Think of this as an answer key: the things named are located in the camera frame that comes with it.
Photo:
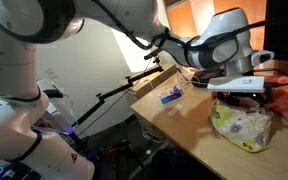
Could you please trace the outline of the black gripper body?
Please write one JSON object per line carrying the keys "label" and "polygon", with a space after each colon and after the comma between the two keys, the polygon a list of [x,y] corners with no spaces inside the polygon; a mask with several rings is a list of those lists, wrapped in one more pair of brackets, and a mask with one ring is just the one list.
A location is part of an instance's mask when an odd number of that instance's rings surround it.
{"label": "black gripper body", "polygon": [[218,92],[216,98],[234,106],[240,105],[242,100],[246,98],[254,100],[260,106],[272,102],[272,97],[270,95],[263,95],[261,93]]}

